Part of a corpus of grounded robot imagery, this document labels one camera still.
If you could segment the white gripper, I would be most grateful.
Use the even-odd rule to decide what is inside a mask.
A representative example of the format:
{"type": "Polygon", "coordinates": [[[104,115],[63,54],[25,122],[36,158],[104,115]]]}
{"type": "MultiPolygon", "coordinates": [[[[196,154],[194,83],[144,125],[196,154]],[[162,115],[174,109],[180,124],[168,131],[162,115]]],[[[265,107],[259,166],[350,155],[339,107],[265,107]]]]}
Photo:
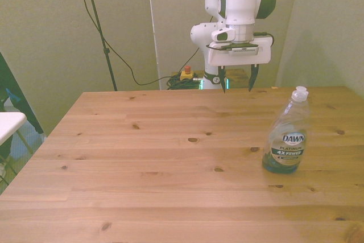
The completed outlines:
{"type": "Polygon", "coordinates": [[[248,89],[252,90],[259,72],[259,64],[267,64],[271,60],[271,37],[255,37],[250,43],[236,44],[231,42],[211,42],[207,45],[207,62],[218,67],[218,77],[222,90],[226,92],[226,69],[229,65],[251,64],[251,75],[248,89]]]}

